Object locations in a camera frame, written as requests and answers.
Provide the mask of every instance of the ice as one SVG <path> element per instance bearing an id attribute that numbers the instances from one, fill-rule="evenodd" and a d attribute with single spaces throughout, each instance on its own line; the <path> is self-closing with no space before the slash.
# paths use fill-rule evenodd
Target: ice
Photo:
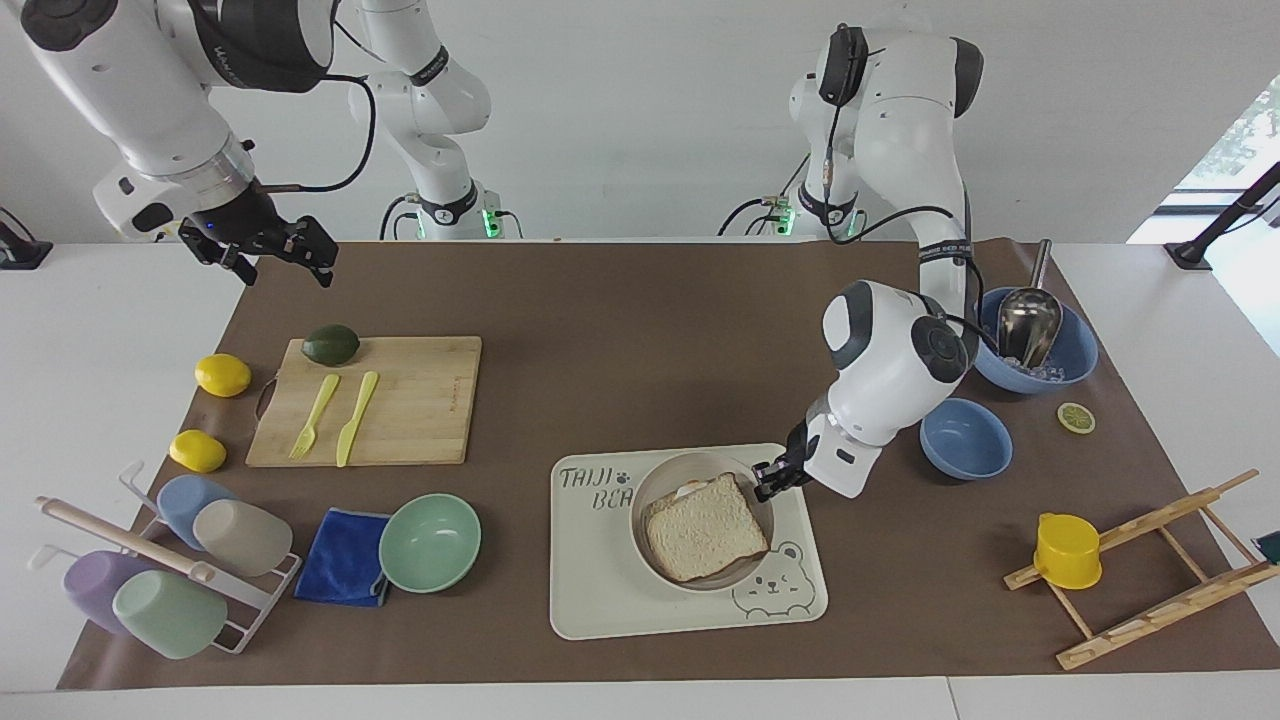
<path id="1" fill-rule="evenodd" d="M 1018 370 L 1019 373 L 1036 378 L 1037 380 L 1044 380 L 1050 383 L 1061 383 L 1066 380 L 1066 373 L 1062 368 L 1052 368 L 1050 365 L 1041 365 L 1039 368 L 1024 368 L 1016 357 L 1004 357 L 1005 365 Z"/>

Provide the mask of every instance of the cutting board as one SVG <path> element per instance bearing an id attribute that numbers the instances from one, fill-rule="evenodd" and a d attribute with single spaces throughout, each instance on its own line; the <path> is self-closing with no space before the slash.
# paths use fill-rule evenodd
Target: cutting board
<path id="1" fill-rule="evenodd" d="M 356 356 L 339 368 L 317 365 L 291 340 L 275 393 L 259 421 L 246 464 L 255 468 L 334 466 L 338 432 L 351 419 L 367 370 L 378 388 L 351 448 L 351 465 L 449 465 L 466 459 L 479 337 L 366 337 Z M 316 423 L 316 442 L 301 460 L 289 460 L 320 383 L 342 377 Z"/>

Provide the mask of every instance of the knife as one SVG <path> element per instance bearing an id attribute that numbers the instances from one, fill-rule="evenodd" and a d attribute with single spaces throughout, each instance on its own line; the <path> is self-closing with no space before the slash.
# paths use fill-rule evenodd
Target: knife
<path id="1" fill-rule="evenodd" d="M 311 452 L 311 446 L 316 443 L 316 423 L 320 420 L 320 414 L 324 413 L 325 406 L 329 405 L 333 391 L 338 389 L 339 379 L 340 375 L 337 373 L 329 373 L 324 377 L 324 382 L 320 383 L 320 392 L 316 393 L 316 401 L 311 406 L 311 414 L 307 415 L 307 421 L 302 425 L 302 432 L 298 433 L 298 439 L 293 443 L 293 450 L 289 451 L 289 460 L 301 460 L 307 452 Z"/>
<path id="2" fill-rule="evenodd" d="M 351 414 L 351 420 L 338 433 L 339 468 L 346 468 L 347 460 L 351 459 L 351 446 L 356 442 L 356 430 L 360 429 L 360 419 L 365 416 L 365 409 L 369 407 L 369 400 L 374 396 L 375 387 L 378 387 L 378 373 L 370 370 L 360 380 L 360 396 L 356 397 L 356 411 Z"/>

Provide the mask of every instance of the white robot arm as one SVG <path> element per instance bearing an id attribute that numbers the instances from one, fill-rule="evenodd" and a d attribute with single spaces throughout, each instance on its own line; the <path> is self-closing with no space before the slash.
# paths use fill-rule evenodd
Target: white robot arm
<path id="1" fill-rule="evenodd" d="M 813 147 L 792 193 L 799 232 L 837 242 L 863 182 L 909 215 L 920 245 L 920 292 L 858 281 L 827 306 L 823 336 L 838 378 L 787 438 L 787 451 L 756 468 L 762 500 L 818 479 L 855 497 L 897 432 L 942 402 L 968 372 L 974 322 L 968 208 L 951 127 L 977 92 L 982 54 L 928 32 L 841 26 L 818 73 L 796 83 L 791 111 Z M 849 117 L 856 118 L 851 122 Z"/>
<path id="2" fill-rule="evenodd" d="M 36 59 L 124 161 L 93 196 L 122 234 L 179 236 L 246 283 L 243 255 L 274 255 L 332 282 L 338 249 L 314 218 L 283 220 L 242 143 L 209 104 L 212 85 L 305 92 L 333 55 L 333 0 L 27 0 Z"/>
<path id="3" fill-rule="evenodd" d="M 445 137 L 489 122 L 489 91 L 449 55 L 422 0 L 361 0 L 358 12 L 370 50 L 398 68 L 369 82 L 378 124 L 413 176 L 424 237 L 493 237 L 499 225 L 485 211 L 497 210 L 498 196 L 472 179 L 462 149 Z M 352 115 L 367 122 L 358 88 L 348 100 Z"/>

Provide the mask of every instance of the avocado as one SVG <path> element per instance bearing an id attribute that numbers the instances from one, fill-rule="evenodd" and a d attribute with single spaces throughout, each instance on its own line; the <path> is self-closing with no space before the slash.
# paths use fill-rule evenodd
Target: avocado
<path id="1" fill-rule="evenodd" d="M 351 360 L 358 348 L 360 336 L 347 325 L 316 328 L 302 341 L 302 354 L 307 360 L 330 368 Z"/>

